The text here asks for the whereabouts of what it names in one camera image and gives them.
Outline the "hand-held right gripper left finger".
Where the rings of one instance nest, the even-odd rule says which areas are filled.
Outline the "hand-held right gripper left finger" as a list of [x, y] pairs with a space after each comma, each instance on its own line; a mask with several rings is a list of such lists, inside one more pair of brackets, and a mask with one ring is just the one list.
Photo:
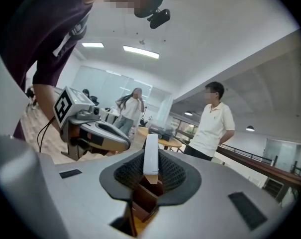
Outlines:
[[130, 201], [132, 192], [143, 177], [144, 150], [106, 167], [100, 173], [100, 184], [115, 200]]

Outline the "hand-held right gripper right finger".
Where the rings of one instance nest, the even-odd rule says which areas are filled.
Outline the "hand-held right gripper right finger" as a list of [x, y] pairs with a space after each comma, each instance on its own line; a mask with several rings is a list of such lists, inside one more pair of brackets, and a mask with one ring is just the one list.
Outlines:
[[163, 195], [158, 198], [158, 206], [182, 205], [198, 191], [201, 175], [192, 165], [160, 149], [159, 177]]

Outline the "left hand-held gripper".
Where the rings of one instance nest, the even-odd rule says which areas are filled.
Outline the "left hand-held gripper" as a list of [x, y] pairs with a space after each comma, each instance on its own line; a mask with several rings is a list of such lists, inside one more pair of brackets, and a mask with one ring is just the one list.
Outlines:
[[63, 155], [78, 161], [87, 152], [106, 155], [130, 148], [121, 130], [101, 119], [100, 109], [81, 91], [65, 87], [53, 107], [60, 137], [67, 143]]

